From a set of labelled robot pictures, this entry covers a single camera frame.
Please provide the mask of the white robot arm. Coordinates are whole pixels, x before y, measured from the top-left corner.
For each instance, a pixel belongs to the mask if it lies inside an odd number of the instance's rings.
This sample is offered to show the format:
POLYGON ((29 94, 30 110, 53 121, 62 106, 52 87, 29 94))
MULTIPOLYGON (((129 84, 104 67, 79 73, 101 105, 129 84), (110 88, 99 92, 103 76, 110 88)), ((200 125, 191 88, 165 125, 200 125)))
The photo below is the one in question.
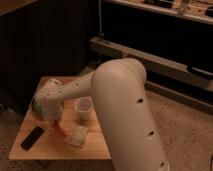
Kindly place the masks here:
POLYGON ((48 80, 34 95, 32 110, 53 122, 64 101, 89 96, 115 171, 170 171, 146 96, 146 78, 138 60, 110 60, 66 84, 48 80))

